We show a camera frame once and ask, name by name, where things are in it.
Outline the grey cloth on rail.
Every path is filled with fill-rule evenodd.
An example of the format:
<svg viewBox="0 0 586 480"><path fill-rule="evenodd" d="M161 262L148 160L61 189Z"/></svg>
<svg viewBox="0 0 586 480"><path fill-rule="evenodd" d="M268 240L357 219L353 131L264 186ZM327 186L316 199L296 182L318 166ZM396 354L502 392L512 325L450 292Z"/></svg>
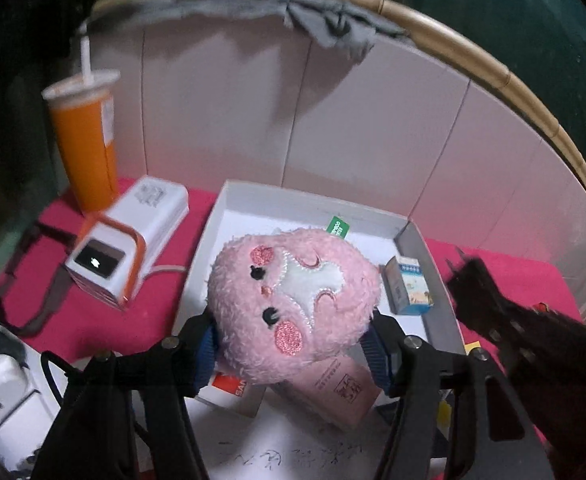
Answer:
<svg viewBox="0 0 586 480"><path fill-rule="evenodd" d="M86 21L89 34L123 32L194 16L227 21L279 18L324 49L336 49L361 63L377 40L411 44L408 30L346 0L130 0L96 11Z"/></svg>

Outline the orange drink cup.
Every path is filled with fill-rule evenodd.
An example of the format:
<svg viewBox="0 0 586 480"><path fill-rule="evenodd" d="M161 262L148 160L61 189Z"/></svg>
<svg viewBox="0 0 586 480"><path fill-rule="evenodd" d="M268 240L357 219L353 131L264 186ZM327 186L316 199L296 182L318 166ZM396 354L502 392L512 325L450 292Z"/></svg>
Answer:
<svg viewBox="0 0 586 480"><path fill-rule="evenodd" d="M83 214L104 210L118 197L113 87L119 78L118 70L95 70L42 92L70 189Z"/></svg>

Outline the blue white medicine box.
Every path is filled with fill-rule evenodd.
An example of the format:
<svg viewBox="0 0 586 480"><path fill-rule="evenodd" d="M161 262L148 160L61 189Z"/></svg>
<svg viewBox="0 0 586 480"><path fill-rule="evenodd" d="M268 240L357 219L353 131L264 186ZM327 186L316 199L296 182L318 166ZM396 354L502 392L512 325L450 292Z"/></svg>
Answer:
<svg viewBox="0 0 586 480"><path fill-rule="evenodd" d="M384 277L395 314L420 316L433 307L433 298L418 259L404 256L389 259L384 267Z"/></svg>

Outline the pink round plush toy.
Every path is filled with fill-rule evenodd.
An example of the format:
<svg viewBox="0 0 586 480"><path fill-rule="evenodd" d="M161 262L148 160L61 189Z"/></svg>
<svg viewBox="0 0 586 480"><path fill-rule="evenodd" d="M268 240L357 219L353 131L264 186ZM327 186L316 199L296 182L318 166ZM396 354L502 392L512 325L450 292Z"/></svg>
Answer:
<svg viewBox="0 0 586 480"><path fill-rule="evenodd" d="M207 281L220 366L255 385L287 380L357 344L381 287L373 263L322 229L230 240Z"/></svg>

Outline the grey liquid sealant box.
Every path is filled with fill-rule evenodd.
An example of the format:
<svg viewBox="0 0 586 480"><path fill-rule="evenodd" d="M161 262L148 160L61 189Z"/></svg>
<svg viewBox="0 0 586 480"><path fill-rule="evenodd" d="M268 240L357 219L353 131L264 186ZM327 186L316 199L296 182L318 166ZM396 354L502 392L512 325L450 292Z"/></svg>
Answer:
<svg viewBox="0 0 586 480"><path fill-rule="evenodd" d="M195 399L246 418L255 418L266 388L252 385L244 379L215 370L208 384Z"/></svg>

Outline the white device on left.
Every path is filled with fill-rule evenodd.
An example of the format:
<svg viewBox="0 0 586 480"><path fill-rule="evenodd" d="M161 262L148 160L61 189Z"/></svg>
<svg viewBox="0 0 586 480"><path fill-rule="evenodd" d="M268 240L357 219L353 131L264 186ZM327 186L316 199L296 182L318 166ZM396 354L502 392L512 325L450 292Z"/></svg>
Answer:
<svg viewBox="0 0 586 480"><path fill-rule="evenodd" d="M58 411L40 353L0 326L0 465L12 478L31 476Z"/></svg>

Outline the white panel board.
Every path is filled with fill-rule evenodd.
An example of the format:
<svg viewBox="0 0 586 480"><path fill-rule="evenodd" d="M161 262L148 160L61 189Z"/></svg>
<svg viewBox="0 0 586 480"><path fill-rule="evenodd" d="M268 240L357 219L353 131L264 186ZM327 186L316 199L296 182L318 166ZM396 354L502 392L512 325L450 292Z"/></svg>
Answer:
<svg viewBox="0 0 586 480"><path fill-rule="evenodd" d="M523 119L380 39L366 58L279 18L186 18L91 40L116 68L124 177L280 185L402 214L435 240L546 261L586 300L586 193Z"/></svg>

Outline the white orange power bank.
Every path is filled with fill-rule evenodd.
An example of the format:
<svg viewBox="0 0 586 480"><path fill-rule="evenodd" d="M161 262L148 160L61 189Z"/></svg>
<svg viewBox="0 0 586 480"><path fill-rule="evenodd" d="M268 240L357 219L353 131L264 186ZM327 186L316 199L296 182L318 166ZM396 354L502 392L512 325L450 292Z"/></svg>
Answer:
<svg viewBox="0 0 586 480"><path fill-rule="evenodd" d="M81 290L124 310L188 212L184 185L144 176L84 219L66 270Z"/></svg>

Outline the pink box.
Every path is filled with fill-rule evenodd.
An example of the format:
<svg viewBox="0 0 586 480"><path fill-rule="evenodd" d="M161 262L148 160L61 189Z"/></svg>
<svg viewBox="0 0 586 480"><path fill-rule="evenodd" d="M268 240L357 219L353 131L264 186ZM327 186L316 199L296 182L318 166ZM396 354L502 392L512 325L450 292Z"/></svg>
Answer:
<svg viewBox="0 0 586 480"><path fill-rule="evenodd" d="M314 362L280 386L293 399L344 430L356 428L381 393L370 370L345 354Z"/></svg>

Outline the white cardboard tray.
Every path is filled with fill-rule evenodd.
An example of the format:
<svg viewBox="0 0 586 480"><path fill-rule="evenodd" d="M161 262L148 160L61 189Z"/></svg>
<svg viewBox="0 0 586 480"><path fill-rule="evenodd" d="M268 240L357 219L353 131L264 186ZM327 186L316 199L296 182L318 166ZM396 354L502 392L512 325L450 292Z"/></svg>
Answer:
<svg viewBox="0 0 586 480"><path fill-rule="evenodd" d="M348 224L347 240L377 266L397 256L419 260L434 306L423 316L400 315L397 321L406 334L435 348L462 352L450 298L415 222L345 200L240 181L223 185L208 216L174 328L204 309L208 275L223 244L245 234L326 228L333 218ZM186 407L213 479L371 479L389 437L389 426L377 412L356 429L343 431L272 390L266 391L255 417L195 399L187 400Z"/></svg>

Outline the bamboo rail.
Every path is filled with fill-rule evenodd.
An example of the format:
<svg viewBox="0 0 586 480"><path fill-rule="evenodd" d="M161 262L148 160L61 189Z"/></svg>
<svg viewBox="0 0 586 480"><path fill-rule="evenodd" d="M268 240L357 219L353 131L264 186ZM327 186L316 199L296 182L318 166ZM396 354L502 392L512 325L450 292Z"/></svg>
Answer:
<svg viewBox="0 0 586 480"><path fill-rule="evenodd" d="M98 0L91 15L98 16L136 0ZM569 133L535 93L507 65L473 41L427 14L393 0L344 0L407 30L422 51L462 70L510 105L543 135L569 166L586 192L586 161Z"/></svg>

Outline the white drinking straw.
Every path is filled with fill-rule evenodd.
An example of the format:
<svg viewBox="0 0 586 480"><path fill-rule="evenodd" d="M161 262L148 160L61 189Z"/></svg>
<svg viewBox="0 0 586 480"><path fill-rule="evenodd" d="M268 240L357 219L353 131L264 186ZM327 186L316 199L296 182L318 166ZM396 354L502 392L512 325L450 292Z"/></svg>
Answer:
<svg viewBox="0 0 586 480"><path fill-rule="evenodd" d="M85 84L92 84L92 68L91 68L91 54L90 54L90 38L84 35L80 38L80 70L82 81Z"/></svg>

